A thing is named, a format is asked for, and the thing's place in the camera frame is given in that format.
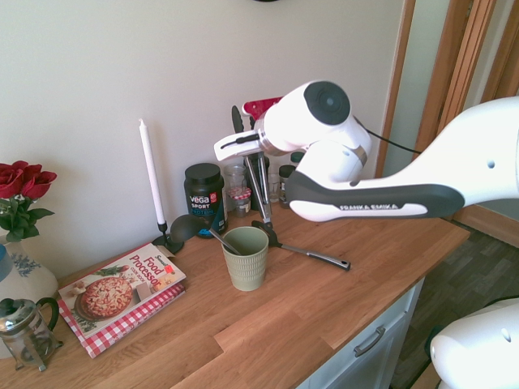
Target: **cookbook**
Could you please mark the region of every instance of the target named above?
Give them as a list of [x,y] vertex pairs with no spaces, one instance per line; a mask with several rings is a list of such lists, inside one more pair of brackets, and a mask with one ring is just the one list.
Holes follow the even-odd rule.
[[72,317],[88,338],[185,278],[148,243],[60,288],[62,316]]
[[163,292],[154,294],[151,300],[146,301],[143,305],[128,312],[88,338],[81,335],[81,330],[79,329],[77,322],[74,320],[74,317],[65,312],[66,306],[63,300],[58,301],[59,312],[77,336],[79,342],[87,351],[88,355],[91,358],[95,358],[108,347],[117,343],[125,335],[129,334],[146,320],[151,318],[154,314],[158,313],[177,298],[181,297],[185,292],[186,290],[184,285],[180,282],[171,288],[164,289]]

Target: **candle holder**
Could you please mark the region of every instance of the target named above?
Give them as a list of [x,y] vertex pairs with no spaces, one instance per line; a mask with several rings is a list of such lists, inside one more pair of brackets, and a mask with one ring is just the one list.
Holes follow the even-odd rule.
[[171,237],[166,234],[168,230],[168,224],[164,222],[163,224],[158,224],[159,231],[162,232],[162,236],[155,239],[152,244],[155,246],[164,246],[171,254],[176,254],[184,247],[184,242],[173,242],[171,241]]

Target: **glass french press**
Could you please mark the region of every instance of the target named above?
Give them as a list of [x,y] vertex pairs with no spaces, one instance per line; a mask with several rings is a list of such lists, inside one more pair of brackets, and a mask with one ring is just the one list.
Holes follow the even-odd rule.
[[[44,304],[52,308],[48,325],[40,313]],[[58,315],[58,303],[50,297],[44,297],[36,304],[24,299],[0,301],[0,338],[16,359],[16,370],[26,365],[36,365],[40,371],[47,368],[45,363],[49,357],[63,345],[52,333]]]

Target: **dark floor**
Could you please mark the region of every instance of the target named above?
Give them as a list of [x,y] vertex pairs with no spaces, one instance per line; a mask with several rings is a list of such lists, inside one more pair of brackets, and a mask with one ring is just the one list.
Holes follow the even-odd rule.
[[392,389],[409,389],[425,370],[424,344],[434,326],[446,326],[496,298],[519,295],[519,249],[454,223],[468,229],[470,238],[426,277]]

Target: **kitchen counter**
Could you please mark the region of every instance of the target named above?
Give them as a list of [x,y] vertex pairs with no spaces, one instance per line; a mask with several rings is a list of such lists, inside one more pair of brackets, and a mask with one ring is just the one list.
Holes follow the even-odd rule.
[[[64,345],[47,371],[1,360],[0,387],[294,388],[469,236],[441,219],[314,223],[277,204],[272,213],[280,242],[349,260],[351,270],[270,248],[264,284],[240,292],[219,242],[194,237],[174,259],[187,274],[184,296],[95,359],[60,317]],[[231,216],[229,228],[254,219]]]

